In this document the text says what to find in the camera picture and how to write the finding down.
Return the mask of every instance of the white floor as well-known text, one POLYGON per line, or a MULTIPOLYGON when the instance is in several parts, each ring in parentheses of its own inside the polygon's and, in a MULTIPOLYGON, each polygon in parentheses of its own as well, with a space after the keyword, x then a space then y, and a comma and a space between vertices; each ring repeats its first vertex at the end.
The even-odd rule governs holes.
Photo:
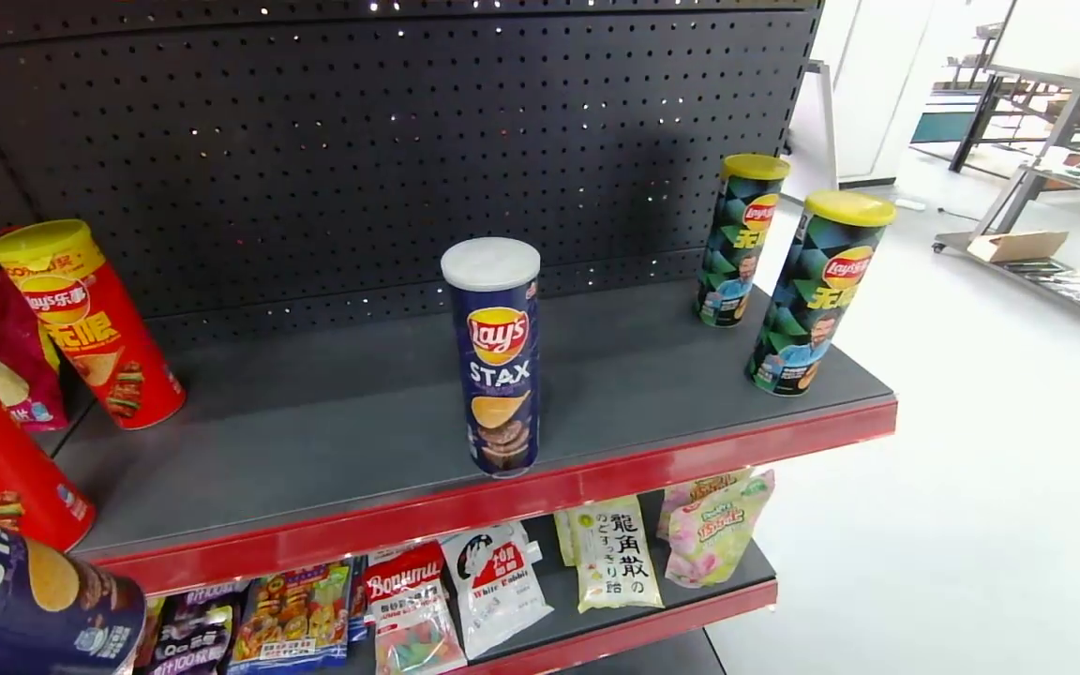
MULTIPOLYGON (((900 214, 836 342, 899 430, 777 464, 780 602, 707 630, 729 675, 1080 675, 1080 316, 930 248, 972 226, 934 206, 981 217, 999 185, 909 152, 881 191, 933 208, 900 214)), ((1080 266, 1080 197, 1042 201, 1021 227, 1068 228, 1080 266)))

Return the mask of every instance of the white lid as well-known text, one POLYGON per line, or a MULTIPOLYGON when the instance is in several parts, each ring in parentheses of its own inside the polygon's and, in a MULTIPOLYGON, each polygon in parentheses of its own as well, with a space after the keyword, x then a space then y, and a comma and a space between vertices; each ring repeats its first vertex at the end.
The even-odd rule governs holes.
POLYGON ((462 291, 505 291, 540 274, 540 252, 518 239, 469 239, 444 252, 441 272, 445 281, 462 291))

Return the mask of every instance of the blue chip can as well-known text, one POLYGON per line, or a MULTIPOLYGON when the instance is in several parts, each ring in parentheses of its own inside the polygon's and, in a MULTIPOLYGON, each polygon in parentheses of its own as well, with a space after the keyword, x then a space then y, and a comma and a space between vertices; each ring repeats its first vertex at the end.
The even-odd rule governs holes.
POLYGON ((453 292, 469 453, 492 477, 513 477, 540 449, 540 253, 514 239, 471 239, 447 249, 441 269, 453 292))
POLYGON ((136 582, 0 529, 0 672, 111 675, 143 624, 136 582))

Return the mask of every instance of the red candy bag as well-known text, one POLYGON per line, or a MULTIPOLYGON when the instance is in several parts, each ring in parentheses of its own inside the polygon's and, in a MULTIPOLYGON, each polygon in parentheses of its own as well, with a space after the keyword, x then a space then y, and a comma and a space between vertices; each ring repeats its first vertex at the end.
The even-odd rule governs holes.
POLYGON ((365 571, 377 675, 437 675, 465 664, 444 602, 443 569, 441 545, 428 542, 365 571))
POLYGON ((0 402, 27 431, 68 426, 59 364, 27 300, 0 267, 0 402))

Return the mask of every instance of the lower shelf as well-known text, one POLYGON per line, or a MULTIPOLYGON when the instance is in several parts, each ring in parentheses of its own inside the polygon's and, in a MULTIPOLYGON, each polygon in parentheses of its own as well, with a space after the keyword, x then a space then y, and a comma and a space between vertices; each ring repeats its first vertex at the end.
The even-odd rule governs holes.
POLYGON ((1016 273, 1009 272, 1009 270, 1002 266, 987 264, 987 261, 982 260, 982 258, 971 255, 971 253, 966 249, 966 247, 970 244, 971 234, 972 233, 969 231, 948 231, 948 233, 937 234, 935 235, 933 248, 936 253, 948 252, 948 249, 950 249, 950 252, 956 253, 956 255, 976 261, 980 266, 994 270, 994 272, 1002 274, 1002 276, 1005 276, 1007 279, 1011 279, 1011 281, 1018 283, 1021 286, 1028 287, 1028 289, 1031 289, 1034 294, 1044 295, 1047 298, 1053 298, 1054 300, 1066 305, 1066 307, 1080 310, 1080 302, 1077 300, 1068 298, 1066 295, 1059 295, 1055 291, 1050 291, 1047 287, 1038 285, 1038 283, 1032 283, 1016 273))
MULTIPOLYGON (((553 607, 553 611, 459 672, 463 675, 526 675, 532 672, 561 671, 680 636, 687 631, 769 607, 777 602, 778 581, 774 569, 756 543, 750 544, 741 565, 725 584, 691 590, 665 581, 664 565, 670 556, 670 548, 652 535, 660 514, 661 492, 642 495, 639 502, 654 565, 652 577, 657 578, 660 585, 664 609, 622 607, 593 609, 579 615, 578 573, 573 568, 562 565, 552 516, 532 517, 524 522, 524 527, 543 551, 543 561, 536 564, 536 572, 540 586, 543 588, 544 598, 553 607)), ((459 622, 458 615, 454 615, 454 619, 459 622)), ((711 672, 687 671, 686 667, 680 671, 694 674, 711 672)), ((343 667, 322 672, 329 675, 365 675, 376 672, 373 642, 365 640, 355 645, 343 667)), ((643 671, 629 667, 611 672, 643 671)))

